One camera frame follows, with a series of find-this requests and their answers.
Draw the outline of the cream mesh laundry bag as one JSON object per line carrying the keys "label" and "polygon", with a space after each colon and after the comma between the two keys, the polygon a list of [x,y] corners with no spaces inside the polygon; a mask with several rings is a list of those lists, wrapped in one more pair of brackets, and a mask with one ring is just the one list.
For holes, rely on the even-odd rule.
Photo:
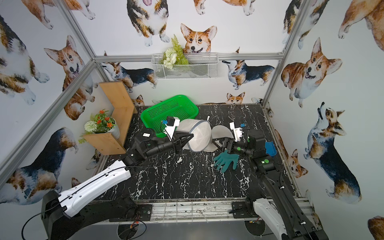
{"label": "cream mesh laundry bag", "polygon": [[220,144],[219,140],[215,141],[215,143],[219,145],[219,147],[217,147],[213,143],[213,139],[221,139],[221,138],[233,139],[234,138],[232,131],[223,125],[217,125],[213,127],[211,137],[212,137],[212,140],[208,144],[208,146],[204,149],[204,152],[215,152],[216,150],[221,149],[222,144]]}

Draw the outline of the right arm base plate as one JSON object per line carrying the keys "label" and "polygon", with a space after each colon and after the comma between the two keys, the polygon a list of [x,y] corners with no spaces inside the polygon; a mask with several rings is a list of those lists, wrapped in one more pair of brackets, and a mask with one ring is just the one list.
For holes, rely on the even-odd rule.
{"label": "right arm base plate", "polygon": [[229,211],[235,219],[256,218],[252,203],[249,199],[240,202],[232,202],[232,209]]}

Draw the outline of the green rubber glove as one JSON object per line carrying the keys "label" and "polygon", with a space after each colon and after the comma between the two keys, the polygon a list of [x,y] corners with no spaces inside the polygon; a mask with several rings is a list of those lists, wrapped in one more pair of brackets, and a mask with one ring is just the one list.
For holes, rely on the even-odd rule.
{"label": "green rubber glove", "polygon": [[220,153],[213,159],[214,167],[218,171],[225,173],[232,164],[233,170],[236,170],[240,156],[237,154],[229,154],[227,150]]}

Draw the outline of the white flower fern bouquet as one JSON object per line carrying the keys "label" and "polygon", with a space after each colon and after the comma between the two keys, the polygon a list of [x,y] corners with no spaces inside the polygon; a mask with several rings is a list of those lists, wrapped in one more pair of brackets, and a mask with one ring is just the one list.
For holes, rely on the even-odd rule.
{"label": "white flower fern bouquet", "polygon": [[168,48],[163,53],[163,58],[160,60],[160,64],[169,70],[176,69],[177,66],[189,65],[188,59],[184,55],[184,50],[179,44],[178,38],[174,35],[171,38],[172,47]]}

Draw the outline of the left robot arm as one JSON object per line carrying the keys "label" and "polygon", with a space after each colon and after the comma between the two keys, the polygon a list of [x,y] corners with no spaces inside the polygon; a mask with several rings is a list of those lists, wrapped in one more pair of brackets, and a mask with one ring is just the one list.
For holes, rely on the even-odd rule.
{"label": "left robot arm", "polygon": [[137,220],[139,207],[123,196],[109,202],[92,201],[119,183],[132,177],[143,162],[158,154],[180,151],[193,134],[174,132],[172,138],[158,138],[153,129],[144,128],[134,138],[134,144],[123,156],[104,171],[60,194],[53,191],[43,197],[42,221],[50,240],[67,240],[89,225],[109,219]]}

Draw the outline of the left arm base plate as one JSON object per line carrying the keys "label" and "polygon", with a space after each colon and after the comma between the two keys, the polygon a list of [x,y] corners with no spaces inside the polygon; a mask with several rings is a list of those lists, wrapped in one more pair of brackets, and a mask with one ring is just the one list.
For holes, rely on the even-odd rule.
{"label": "left arm base plate", "polygon": [[149,222],[151,220],[152,211],[153,205],[139,204],[135,209],[129,210],[125,216],[109,219],[109,222],[133,222],[138,220]]}

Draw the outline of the potted flower plant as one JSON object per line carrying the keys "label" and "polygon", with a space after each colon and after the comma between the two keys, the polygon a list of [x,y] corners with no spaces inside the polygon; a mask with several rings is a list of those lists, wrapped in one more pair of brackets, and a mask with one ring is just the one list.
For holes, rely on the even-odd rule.
{"label": "potted flower plant", "polygon": [[85,132],[82,138],[79,139],[80,144],[87,142],[84,138],[85,135],[111,133],[116,139],[121,135],[116,119],[110,116],[109,111],[106,109],[102,109],[97,114],[91,115],[90,120],[84,124],[84,130]]}

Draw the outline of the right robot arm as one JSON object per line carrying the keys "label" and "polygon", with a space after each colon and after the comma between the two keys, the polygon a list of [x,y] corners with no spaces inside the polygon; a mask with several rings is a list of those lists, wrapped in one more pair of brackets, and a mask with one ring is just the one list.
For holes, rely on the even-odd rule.
{"label": "right robot arm", "polygon": [[289,191],[273,157],[266,149],[264,137],[248,136],[245,142],[232,138],[213,139],[212,143],[228,155],[247,157],[273,204],[265,198],[252,202],[253,211],[266,223],[278,240],[327,240],[324,230],[318,230],[308,219]]}

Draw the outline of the green plastic basket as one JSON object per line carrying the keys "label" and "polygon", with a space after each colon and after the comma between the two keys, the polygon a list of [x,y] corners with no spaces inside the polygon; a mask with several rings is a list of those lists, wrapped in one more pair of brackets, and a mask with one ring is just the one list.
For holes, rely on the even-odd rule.
{"label": "green plastic basket", "polygon": [[141,120],[146,128],[153,129],[158,138],[164,138],[167,117],[177,117],[180,121],[194,119],[199,113],[198,107],[185,95],[177,95],[156,104],[141,113]]}

